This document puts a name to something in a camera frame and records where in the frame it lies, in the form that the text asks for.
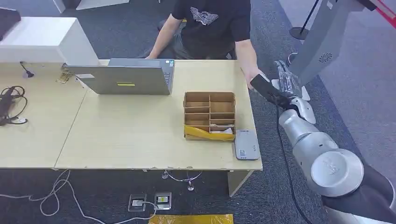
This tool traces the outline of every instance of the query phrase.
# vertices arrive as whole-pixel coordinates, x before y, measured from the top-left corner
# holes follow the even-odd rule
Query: speaker grille
[[[322,56],[319,58],[320,63],[327,63],[333,59],[333,54],[331,53],[324,53]]]

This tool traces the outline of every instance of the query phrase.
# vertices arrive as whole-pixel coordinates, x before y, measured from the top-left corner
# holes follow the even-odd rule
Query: yellow sticker
[[[135,86],[133,83],[117,83],[118,86]]]

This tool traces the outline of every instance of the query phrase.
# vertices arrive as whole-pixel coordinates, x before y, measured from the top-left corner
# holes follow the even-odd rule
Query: white cable
[[[77,198],[76,198],[76,194],[74,193],[74,188],[73,188],[73,186],[71,185],[71,183],[69,182],[70,172],[71,172],[71,171],[68,170],[68,169],[65,170],[65,171],[63,171],[63,172],[58,176],[58,178],[56,179],[54,185],[52,185],[52,190],[51,190],[51,192],[50,192],[47,196],[45,196],[45,197],[33,199],[33,198],[32,198],[33,195],[12,196],[12,195],[2,195],[2,194],[0,194],[0,197],[7,197],[7,198],[12,198],[12,199],[27,198],[27,199],[28,199],[29,201],[31,201],[31,202],[41,201],[41,203],[40,203],[40,211],[41,211],[41,213],[42,213],[44,216],[53,216],[54,214],[58,213],[58,211],[59,211],[59,198],[58,198],[57,192],[58,192],[65,184],[68,184],[69,187],[70,187],[70,189],[71,189],[71,192],[72,192],[72,194],[73,194],[74,201],[76,202],[76,205],[78,206],[78,209],[79,209],[80,212],[81,212],[81,215],[82,215],[84,218],[88,218],[88,219],[95,220],[95,221],[97,221],[97,222],[99,222],[99,223],[101,223],[101,224],[107,224],[107,223],[105,223],[105,222],[103,222],[103,221],[101,221],[101,220],[99,220],[99,219],[97,219],[97,218],[94,218],[94,217],[91,217],[91,216],[87,216],[87,215],[84,214],[84,212],[83,212],[83,210],[82,210],[82,208],[81,208],[81,206],[80,206],[80,203],[78,203],[78,200],[77,200]],[[66,179],[60,179],[61,176],[63,176],[64,173],[67,173]],[[42,210],[42,205],[43,205],[44,202],[45,202],[48,198],[50,198],[51,196],[55,196],[55,198],[56,198],[56,200],[57,200],[57,209],[56,209],[55,212],[53,212],[53,213],[51,213],[51,214],[47,214],[47,213],[45,213],[45,212]],[[148,220],[148,219],[151,219],[152,217],[154,217],[154,216],[156,215],[156,213],[157,213],[157,206],[156,206],[155,204],[151,203],[151,202],[143,202],[143,203],[151,204],[151,205],[154,206],[154,214],[153,214],[152,216],[150,216],[150,217],[148,217],[148,218],[134,217],[134,218],[130,218],[130,219],[128,219],[128,220],[121,221],[121,222],[117,222],[117,223],[113,223],[113,224],[126,223],[126,222],[129,222],[129,221],[135,220],[135,219]]]

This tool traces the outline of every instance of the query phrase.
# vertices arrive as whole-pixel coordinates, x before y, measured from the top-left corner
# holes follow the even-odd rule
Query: desk leg
[[[235,195],[252,173],[253,170],[235,170],[234,172],[228,172],[228,191],[230,197]]]

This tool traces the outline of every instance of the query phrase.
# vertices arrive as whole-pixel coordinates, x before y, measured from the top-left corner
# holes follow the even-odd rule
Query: black cable
[[[17,94],[12,95],[13,92],[11,92],[10,96],[3,95],[4,92],[10,90],[11,88],[13,88],[13,92],[16,91]],[[25,105],[23,106],[22,110],[19,113],[17,113],[16,115],[11,116],[9,114],[8,110],[10,108],[1,108],[1,111],[3,111],[3,112],[2,112],[2,114],[0,114],[0,126],[4,126],[6,124],[23,125],[23,124],[26,124],[28,122],[27,119],[25,119],[25,121],[21,122],[21,123],[14,123],[13,122],[14,120],[18,119],[18,116],[22,114],[22,112],[25,110],[26,106],[28,105],[28,99],[25,97],[25,89],[22,86],[16,85],[16,86],[11,86],[11,87],[5,88],[0,93],[0,102],[2,100],[11,101],[9,103],[5,102],[4,105],[11,106],[14,103],[13,100],[14,99],[19,99],[19,98],[25,99]]]
[[[284,159],[284,162],[286,164],[286,170],[287,170],[287,174],[288,174],[288,178],[289,178],[289,186],[290,186],[291,198],[293,199],[294,205],[296,206],[298,212],[300,213],[301,217],[305,220],[305,222],[308,223],[308,224],[312,224],[308,220],[308,218],[305,216],[303,211],[301,210],[300,206],[297,203],[296,195],[294,194],[294,188],[293,188],[293,182],[291,181],[291,174],[290,174],[289,164],[287,163],[286,153],[285,153],[285,150],[283,148],[283,141],[282,141],[282,137],[281,137],[281,132],[279,131],[279,107],[278,107],[277,104],[275,105],[275,107],[276,107],[276,132],[278,132],[278,137],[279,137],[279,141],[281,143],[281,149],[282,149],[282,153],[283,153],[283,159]]]
[[[27,69],[25,68],[25,66],[23,66],[23,62],[19,62],[19,64],[20,64],[20,65],[22,66],[22,68],[25,70],[26,74],[28,75],[28,78],[31,78],[31,77],[34,76],[34,73],[33,73],[33,72],[27,70]]]

